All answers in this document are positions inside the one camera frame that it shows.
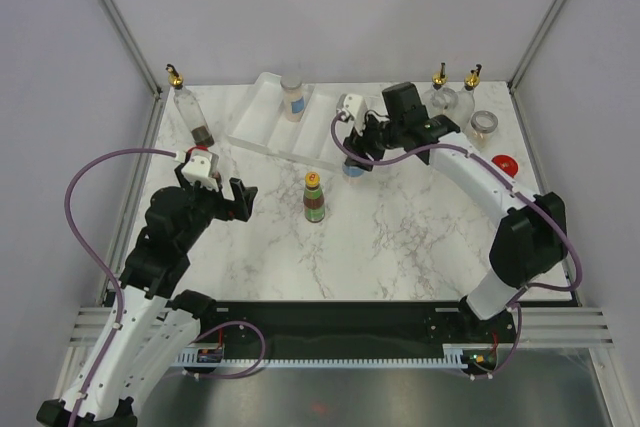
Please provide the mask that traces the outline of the blue label spice jar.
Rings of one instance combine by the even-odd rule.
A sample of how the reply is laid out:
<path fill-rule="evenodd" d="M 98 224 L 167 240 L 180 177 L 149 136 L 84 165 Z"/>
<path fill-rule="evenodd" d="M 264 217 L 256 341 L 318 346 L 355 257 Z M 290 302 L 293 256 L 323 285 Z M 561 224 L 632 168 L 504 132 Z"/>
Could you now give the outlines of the blue label spice jar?
<path fill-rule="evenodd" d="M 346 182 L 354 183 L 359 181 L 367 171 L 362 169 L 353 159 L 347 157 L 342 164 L 343 177 Z"/>

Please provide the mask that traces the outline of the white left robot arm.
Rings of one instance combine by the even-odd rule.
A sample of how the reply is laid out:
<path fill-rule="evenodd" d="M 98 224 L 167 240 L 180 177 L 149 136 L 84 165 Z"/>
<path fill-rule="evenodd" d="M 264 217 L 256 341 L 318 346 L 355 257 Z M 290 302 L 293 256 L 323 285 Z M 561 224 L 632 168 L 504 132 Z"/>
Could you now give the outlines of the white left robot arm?
<path fill-rule="evenodd" d="M 185 178 L 156 191 L 120 276 L 120 293 L 87 365 L 59 399 L 45 401 L 43 426 L 135 426 L 144 403 L 178 353 L 219 328 L 213 299 L 174 290 L 188 252 L 214 220 L 250 219 L 257 188 L 230 181 L 232 198 Z"/>

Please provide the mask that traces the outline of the blue label seasoning jar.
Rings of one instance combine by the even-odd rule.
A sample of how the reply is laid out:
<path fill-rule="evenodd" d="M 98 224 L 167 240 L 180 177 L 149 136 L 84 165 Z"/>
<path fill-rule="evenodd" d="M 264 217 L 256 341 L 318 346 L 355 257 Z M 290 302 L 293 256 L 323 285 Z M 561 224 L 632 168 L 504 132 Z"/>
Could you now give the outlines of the blue label seasoning jar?
<path fill-rule="evenodd" d="M 305 98 L 301 78 L 295 74 L 285 74 L 280 79 L 283 92 L 285 117 L 291 122 L 299 122 L 305 110 Z"/>

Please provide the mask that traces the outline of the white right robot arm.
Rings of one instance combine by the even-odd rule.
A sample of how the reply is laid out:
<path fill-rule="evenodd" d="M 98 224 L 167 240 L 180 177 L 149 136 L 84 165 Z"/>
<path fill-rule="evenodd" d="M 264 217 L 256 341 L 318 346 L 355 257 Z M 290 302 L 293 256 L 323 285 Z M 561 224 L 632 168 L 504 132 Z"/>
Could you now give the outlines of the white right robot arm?
<path fill-rule="evenodd" d="M 490 270 L 462 299 L 456 317 L 464 338 L 480 340 L 520 292 L 566 258 L 565 204 L 554 193 L 541 195 L 520 186 L 484 158 L 449 117 L 430 116 L 414 84 L 388 87 L 382 98 L 386 112 L 378 116 L 363 97 L 344 95 L 331 123 L 351 123 L 352 128 L 335 144 L 347 165 L 366 171 L 386 165 L 389 150 L 418 158 L 465 192 L 495 225 Z"/>

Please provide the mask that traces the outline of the green label sauce bottle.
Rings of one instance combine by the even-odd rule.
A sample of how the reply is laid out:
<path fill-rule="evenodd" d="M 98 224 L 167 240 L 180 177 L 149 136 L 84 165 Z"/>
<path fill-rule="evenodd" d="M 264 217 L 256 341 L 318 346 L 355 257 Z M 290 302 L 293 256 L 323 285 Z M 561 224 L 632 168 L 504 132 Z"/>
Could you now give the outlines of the green label sauce bottle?
<path fill-rule="evenodd" d="M 312 223 L 321 222 L 325 217 L 325 201 L 317 172 L 305 175 L 305 189 L 303 194 L 305 218 Z"/>

